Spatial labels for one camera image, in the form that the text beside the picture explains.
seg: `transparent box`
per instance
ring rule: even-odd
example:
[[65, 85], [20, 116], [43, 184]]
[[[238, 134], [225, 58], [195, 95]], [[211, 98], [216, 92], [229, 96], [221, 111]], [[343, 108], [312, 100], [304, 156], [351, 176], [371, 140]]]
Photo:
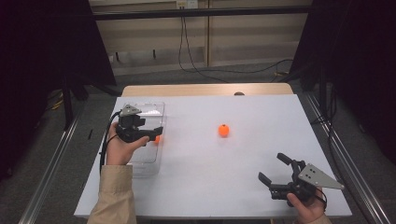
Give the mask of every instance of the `transparent box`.
[[[137, 114], [146, 123], [139, 130], [153, 130], [165, 124], [164, 103], [130, 103], [142, 112]], [[128, 164], [132, 164], [134, 177], [147, 177], [158, 174], [163, 153], [163, 134], [156, 141], [149, 141], [144, 147], [138, 148]]]

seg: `gray floor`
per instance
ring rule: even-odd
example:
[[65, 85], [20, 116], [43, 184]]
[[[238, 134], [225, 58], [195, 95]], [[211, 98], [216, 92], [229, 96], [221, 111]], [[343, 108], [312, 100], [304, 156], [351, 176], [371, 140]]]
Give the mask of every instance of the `gray floor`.
[[[219, 69], [257, 71], [265, 68], [268, 64], [251, 64], [239, 66], [227, 66]], [[278, 71], [287, 71], [290, 63], [281, 64]], [[274, 76], [275, 68], [248, 74], [233, 74], [224, 72], [203, 72], [206, 76], [221, 78], [232, 83], [248, 82], [271, 82], [280, 77]], [[203, 77], [197, 73], [184, 71], [167, 71], [146, 73], [142, 75], [130, 75], [117, 77], [122, 90], [127, 85], [154, 85], [154, 84], [181, 84], [181, 83], [220, 83], [215, 79]], [[302, 92], [299, 81], [290, 83], [294, 92], [298, 94], [305, 113], [309, 120], [316, 118], [311, 105], [306, 98], [307, 92]], [[56, 177], [50, 183], [50, 189], [46, 192], [45, 201], [38, 206], [40, 208], [35, 223], [85, 223], [83, 218], [73, 217], [79, 196], [84, 188], [84, 183], [92, 168], [93, 158], [100, 144], [106, 127], [106, 121], [115, 103], [115, 98], [108, 96], [95, 88], [87, 87], [91, 93], [89, 100], [78, 102], [73, 100], [76, 109], [82, 109], [81, 119], [74, 132], [67, 150], [64, 152], [56, 170]], [[0, 223], [17, 223], [32, 195], [39, 184], [42, 175], [46, 171], [51, 157], [64, 134], [64, 111], [60, 107], [57, 110], [47, 111], [40, 120], [33, 135], [34, 140], [29, 150], [14, 168], [14, 175], [0, 183]], [[396, 166], [385, 158], [377, 147], [375, 140], [361, 131], [359, 121], [353, 116], [342, 99], [338, 101], [337, 114], [333, 121], [333, 127], [339, 134], [346, 149], [356, 163], [359, 171], [367, 181], [375, 196], [382, 204], [390, 220], [396, 220], [392, 213], [396, 208]], [[353, 216], [333, 218], [333, 223], [367, 223], [357, 203], [362, 207], [363, 213], [369, 218], [369, 223], [375, 223], [370, 212], [366, 208], [361, 196], [348, 177], [346, 169], [337, 159], [334, 162], [331, 157], [327, 136], [319, 124], [312, 126], [323, 148], [325, 155], [334, 172], [337, 174], [335, 164], [338, 164], [341, 173], [345, 177], [350, 190], [344, 190], [346, 200], [351, 207]], [[154, 223], [194, 223], [194, 221], [160, 221]], [[291, 223], [291, 220], [276, 219], [276, 223]], [[224, 223], [265, 223], [264, 220], [226, 220]]]

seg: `human hand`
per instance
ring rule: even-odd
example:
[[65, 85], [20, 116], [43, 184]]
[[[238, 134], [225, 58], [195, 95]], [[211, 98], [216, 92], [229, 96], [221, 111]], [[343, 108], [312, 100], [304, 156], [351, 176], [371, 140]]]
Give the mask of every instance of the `human hand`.
[[134, 155], [134, 151], [149, 141], [149, 137], [144, 136], [132, 143], [126, 143], [117, 136], [117, 125], [117, 122], [112, 123], [108, 130], [106, 165], [126, 165]]
[[[316, 194], [319, 198], [322, 198], [321, 188], [316, 190]], [[324, 214], [324, 203], [316, 197], [313, 197], [307, 203], [302, 203], [293, 193], [288, 193], [287, 197], [298, 211], [298, 223], [313, 222]]]

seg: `white table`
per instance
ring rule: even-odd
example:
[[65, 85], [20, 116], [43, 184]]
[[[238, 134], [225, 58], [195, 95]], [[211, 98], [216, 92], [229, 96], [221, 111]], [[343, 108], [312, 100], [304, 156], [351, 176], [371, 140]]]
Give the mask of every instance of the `white table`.
[[[257, 178], [263, 172], [275, 184], [291, 181], [291, 168], [276, 158], [278, 152], [333, 177], [296, 95], [122, 97], [115, 110], [125, 102], [164, 102], [167, 117], [160, 172], [134, 179], [138, 216], [295, 217], [295, 209], [272, 200]], [[222, 123], [230, 126], [227, 138], [218, 135]], [[98, 164], [99, 155], [75, 216], [88, 217], [97, 202]], [[328, 216], [351, 216], [341, 190], [324, 192]]]

